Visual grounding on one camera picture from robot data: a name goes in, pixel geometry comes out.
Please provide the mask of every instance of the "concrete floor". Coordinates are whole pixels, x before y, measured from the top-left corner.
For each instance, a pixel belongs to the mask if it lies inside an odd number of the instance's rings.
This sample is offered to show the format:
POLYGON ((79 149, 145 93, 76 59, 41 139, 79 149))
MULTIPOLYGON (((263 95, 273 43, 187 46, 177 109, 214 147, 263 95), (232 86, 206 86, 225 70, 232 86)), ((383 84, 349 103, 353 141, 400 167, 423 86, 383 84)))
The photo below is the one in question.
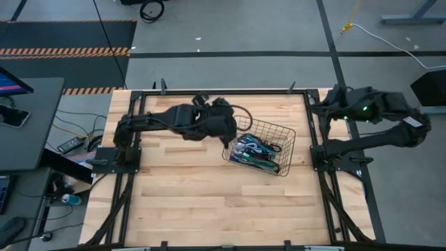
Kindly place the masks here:
MULTIPOLYGON (((139 13, 112 0, 96 0, 103 19, 139 19, 139 13)), ((0 19, 8 19, 18 0, 3 0, 0 19)), ((383 26, 380 15, 404 14, 422 0, 364 0, 355 21, 373 33, 407 50, 446 50, 446 26, 383 26)), ((324 0, 331 32, 338 51, 394 51, 359 29, 343 36, 355 0, 324 0)), ((134 53, 228 52, 228 51, 318 51, 327 52, 322 22, 315 0, 175 0, 165 3, 161 20, 138 22, 134 53)), ((446 1, 431 10, 446 15, 446 1)), ((96 20, 90 0, 28 0, 19 20, 96 20)), ((446 64, 446 57, 421 57, 426 65, 446 64)), ((372 86, 382 91, 400 91, 412 105, 419 105, 410 84, 426 70, 409 57, 340 58, 346 84, 353 88, 372 86)), ((330 57, 214 57, 131 59, 127 73, 130 89, 149 89, 153 81, 165 78, 174 88, 330 87, 337 83, 330 57)), ((64 96, 60 109, 106 114, 110 95, 64 96)), ((69 116, 86 128, 94 117, 69 116)), ((369 165, 378 209, 388 243, 446 246, 446 190, 443 177, 446 116, 432 116, 433 130, 416 149, 381 147, 366 151, 375 159, 369 165)), ((358 124, 360 132, 388 128, 390 123, 358 124)), ((77 128, 64 125, 68 129, 77 128)), ((72 136, 52 130, 48 142, 58 145, 72 136)), ((51 217, 63 215, 55 208, 51 217)), ((83 221, 85 208, 70 217, 47 224, 47 229, 83 221)), ((51 250, 77 244, 80 227, 56 233, 54 240, 35 240, 30 250, 51 250)))

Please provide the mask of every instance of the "floor mat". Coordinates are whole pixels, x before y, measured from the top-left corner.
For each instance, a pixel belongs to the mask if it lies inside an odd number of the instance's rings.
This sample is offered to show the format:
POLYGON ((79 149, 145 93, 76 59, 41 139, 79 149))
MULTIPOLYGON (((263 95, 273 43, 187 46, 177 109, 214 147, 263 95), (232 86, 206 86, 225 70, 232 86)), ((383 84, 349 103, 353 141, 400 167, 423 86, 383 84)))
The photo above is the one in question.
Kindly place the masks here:
MULTIPOLYGON (((104 26, 125 75, 136 21, 104 26)), ((25 77, 63 77, 66 95, 108 93, 124 82, 98 21, 2 22, 0 66, 25 77)))

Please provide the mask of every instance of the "wire basket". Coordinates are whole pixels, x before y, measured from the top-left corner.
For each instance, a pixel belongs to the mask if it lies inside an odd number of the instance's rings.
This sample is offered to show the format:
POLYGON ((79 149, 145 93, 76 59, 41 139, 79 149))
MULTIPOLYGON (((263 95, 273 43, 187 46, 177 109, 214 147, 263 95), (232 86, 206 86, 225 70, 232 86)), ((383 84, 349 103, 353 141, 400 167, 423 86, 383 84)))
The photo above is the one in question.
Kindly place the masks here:
MULTIPOLYGON (((239 128, 247 128, 249 126, 250 118, 248 117, 237 115, 234 116, 234 119, 236 120, 237 126, 239 128)), ((294 141, 295 141, 295 130, 290 128, 285 128, 280 125, 275 125, 273 123, 268 123, 265 121, 253 119, 252 127, 248 131, 243 132, 237 130, 237 138, 234 139, 229 144, 228 149, 223 149, 222 157, 224 160, 236 163, 238 165, 250 167, 252 169, 256 169, 276 176, 287 176, 291 166, 291 157, 293 157, 294 141), (282 150, 279 153, 275 154, 275 158, 273 160, 275 163, 279 165, 278 172, 269 172, 259 167, 246 165, 231 160, 231 154, 233 153, 234 145, 237 144, 237 139, 247 133, 258 137, 269 144, 280 146, 282 150)))

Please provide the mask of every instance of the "wooden tabletop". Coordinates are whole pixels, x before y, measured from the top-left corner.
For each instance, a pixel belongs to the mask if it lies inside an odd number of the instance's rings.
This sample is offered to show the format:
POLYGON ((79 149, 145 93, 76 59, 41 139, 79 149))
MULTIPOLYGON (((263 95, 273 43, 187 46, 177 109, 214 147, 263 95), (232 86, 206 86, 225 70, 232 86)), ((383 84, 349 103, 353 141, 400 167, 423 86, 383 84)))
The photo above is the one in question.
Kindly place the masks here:
MULTIPOLYGON (((319 91, 323 98, 327 89, 319 91)), ((130 93, 113 93, 105 147, 114 146, 116 124, 128 111, 130 93)), ((160 246, 161 241, 168 241, 169 246, 283 245, 284 240, 293 245, 329 244, 321 189, 309 153, 312 141, 303 97, 224 97, 247 108, 255 119, 296 131, 289 175, 277 177, 223 160, 219 139, 191 142, 169 131, 143 132, 141 169, 134 180, 125 246, 160 246)), ((163 112, 191 99, 150 96, 145 110, 163 112)), ((244 115, 239 109, 236 114, 244 115)), ((330 137, 348 139, 346 124, 333 122, 330 137)), ((91 192, 80 243, 90 239, 107 217, 115 178, 108 175, 91 192)), ((374 238, 361 182, 343 172, 338 173, 338 181, 347 213, 374 238)), ((120 223, 119 215, 114 240, 120 223)))

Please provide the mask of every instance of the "monitor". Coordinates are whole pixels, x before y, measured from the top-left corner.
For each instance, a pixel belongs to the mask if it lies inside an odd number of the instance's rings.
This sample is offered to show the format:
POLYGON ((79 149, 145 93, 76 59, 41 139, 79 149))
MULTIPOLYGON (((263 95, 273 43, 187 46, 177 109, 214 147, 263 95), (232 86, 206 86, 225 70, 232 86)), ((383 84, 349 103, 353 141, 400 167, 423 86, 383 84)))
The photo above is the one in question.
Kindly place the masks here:
POLYGON ((33 89, 0 66, 0 97, 32 93, 33 89))

